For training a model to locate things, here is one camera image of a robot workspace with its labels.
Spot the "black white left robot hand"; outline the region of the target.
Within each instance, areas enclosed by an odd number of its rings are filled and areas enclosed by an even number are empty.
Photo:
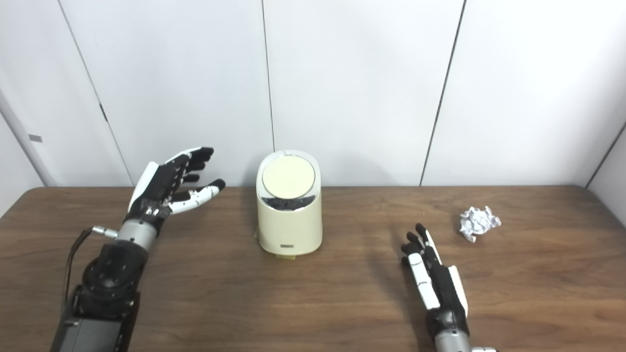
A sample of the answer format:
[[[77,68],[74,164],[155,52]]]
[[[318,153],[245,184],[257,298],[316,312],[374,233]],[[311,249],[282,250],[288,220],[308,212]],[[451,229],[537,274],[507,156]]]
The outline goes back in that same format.
[[[164,163],[149,162],[134,188],[124,220],[147,223],[159,232],[170,215],[196,209],[216,197],[226,187],[221,178],[179,191],[182,185],[199,181],[198,172],[205,169],[213,153],[211,147],[196,147]]]

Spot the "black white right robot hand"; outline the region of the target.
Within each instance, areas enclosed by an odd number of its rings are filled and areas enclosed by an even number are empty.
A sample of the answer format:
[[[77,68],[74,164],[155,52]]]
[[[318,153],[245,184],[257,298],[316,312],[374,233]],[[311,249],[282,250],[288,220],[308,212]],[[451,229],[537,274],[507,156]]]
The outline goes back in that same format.
[[[442,263],[434,240],[422,223],[407,232],[401,263],[413,274],[426,309],[425,326],[431,339],[442,332],[470,336],[468,305],[456,267]]]

